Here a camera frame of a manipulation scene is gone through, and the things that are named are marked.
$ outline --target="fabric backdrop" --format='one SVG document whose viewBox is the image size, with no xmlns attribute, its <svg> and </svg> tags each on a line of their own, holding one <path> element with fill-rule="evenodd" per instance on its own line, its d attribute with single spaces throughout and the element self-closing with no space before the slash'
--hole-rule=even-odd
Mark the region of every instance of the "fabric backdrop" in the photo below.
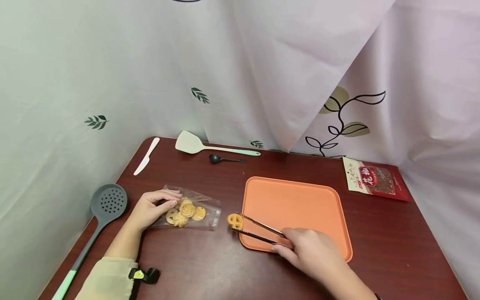
<svg viewBox="0 0 480 300">
<path fill-rule="evenodd" d="M 35 299 L 93 191 L 146 137 L 188 130 L 399 165 L 480 299 L 479 29 L 469 0 L 5 3 L 2 294 Z"/>
</svg>

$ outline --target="slotted spoon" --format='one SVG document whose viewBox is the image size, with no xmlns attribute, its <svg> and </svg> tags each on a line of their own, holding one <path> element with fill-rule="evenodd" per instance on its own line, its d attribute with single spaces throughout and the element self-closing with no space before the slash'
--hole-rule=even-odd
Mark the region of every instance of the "slotted spoon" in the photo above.
<svg viewBox="0 0 480 300">
<path fill-rule="evenodd" d="M 175 143 L 175 149 L 186 152 L 186 153 L 190 153 L 190 154 L 199 153 L 202 150 L 217 150 L 217 151 L 240 153 L 240 154 L 251 155 L 251 156 L 260 156 L 260 152 L 252 151 L 252 150 L 205 146 L 202 143 L 202 141 L 200 141 L 198 136 L 185 130 L 182 131 L 178 136 L 177 142 Z"/>
<path fill-rule="evenodd" d="M 68 271 L 67 276 L 62 281 L 52 300 L 63 299 L 63 297 L 67 293 L 70 284 L 73 281 L 73 278 L 75 277 L 75 274 L 77 274 L 77 271 L 80 268 L 82 261 L 86 257 L 88 250 L 90 250 L 90 247 L 92 247 L 99 233 L 108 223 L 121 216 L 121 214 L 123 214 L 123 212 L 125 211 L 126 207 L 127 193 L 121 186 L 110 183 L 100 187 L 98 190 L 95 191 L 92 199 L 90 200 L 90 210 L 98 220 L 98 225 L 92 237 L 85 245 L 85 248 L 78 256 L 70 271 Z"/>
</svg>

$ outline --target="bag of cookies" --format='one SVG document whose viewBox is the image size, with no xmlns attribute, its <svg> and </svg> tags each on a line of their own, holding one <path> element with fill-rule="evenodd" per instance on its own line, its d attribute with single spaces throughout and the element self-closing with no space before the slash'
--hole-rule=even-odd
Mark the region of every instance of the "bag of cookies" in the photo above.
<svg viewBox="0 0 480 300">
<path fill-rule="evenodd" d="M 167 184 L 163 188 L 180 191 L 183 197 L 177 206 L 162 215 L 151 227 L 176 226 L 213 230 L 218 225 L 222 212 L 219 200 Z"/>
</svg>

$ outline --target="red package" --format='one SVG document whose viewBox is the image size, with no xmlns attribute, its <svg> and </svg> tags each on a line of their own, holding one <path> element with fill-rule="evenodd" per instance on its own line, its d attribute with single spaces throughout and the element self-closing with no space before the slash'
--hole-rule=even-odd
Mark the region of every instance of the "red package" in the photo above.
<svg viewBox="0 0 480 300">
<path fill-rule="evenodd" d="M 349 191 L 413 201 L 398 167 L 343 158 Z"/>
</svg>

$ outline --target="metal tongs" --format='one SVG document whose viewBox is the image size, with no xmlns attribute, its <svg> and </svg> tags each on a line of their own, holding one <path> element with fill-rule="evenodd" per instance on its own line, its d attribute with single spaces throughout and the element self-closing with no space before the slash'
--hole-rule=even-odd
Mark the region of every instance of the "metal tongs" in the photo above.
<svg viewBox="0 0 480 300">
<path fill-rule="evenodd" d="M 278 236 L 281 237 L 281 238 L 286 239 L 285 235 L 284 235 L 281 231 L 278 231 L 278 230 L 276 230 L 276 229 L 274 229 L 274 228 L 271 228 L 271 227 L 268 226 L 268 225 L 265 225 L 265 224 L 263 224 L 263 223 L 260 223 L 260 222 L 258 222 L 258 221 L 255 221 L 254 219 L 252 219 L 252 218 L 250 218 L 250 217 L 248 217 L 248 216 L 246 216 L 246 215 L 244 215 L 244 214 L 242 214 L 242 213 L 235 213 L 235 214 L 240 215 L 240 216 L 242 216 L 243 218 L 249 220 L 250 222 L 252 222 L 252 223 L 254 223 L 254 224 L 256 224 L 256 225 L 258 225 L 258 226 L 260 226 L 260 227 L 262 227 L 262 228 L 264 228 L 264 229 L 267 229 L 267 230 L 270 231 L 270 232 L 275 233 L 276 235 L 278 235 Z M 234 226 L 230 226 L 230 228 L 232 228 L 232 230 L 235 231 L 235 232 L 238 232 L 238 233 L 241 233 L 241 234 L 244 234 L 244 235 L 248 235 L 249 237 L 252 237 L 252 238 L 254 238 L 254 239 L 261 240 L 261 241 L 264 241 L 264 242 L 267 242 L 267 243 L 273 244 L 273 245 L 275 245 L 275 244 L 280 244 L 280 245 L 283 245 L 283 246 L 285 246 L 285 247 L 287 247 L 287 248 L 292 249 L 292 247 L 290 247 L 290 246 L 281 244 L 281 243 L 279 243 L 279 242 L 277 242 L 277 241 L 274 241 L 274 240 L 271 240 L 271 239 L 267 239 L 267 238 L 265 238 L 265 237 L 259 236 L 259 235 L 257 235 L 257 234 L 254 234 L 254 233 L 251 233 L 251 232 L 242 230 L 242 229 L 238 229 L 238 228 L 236 228 L 236 227 L 234 227 Z"/>
</svg>

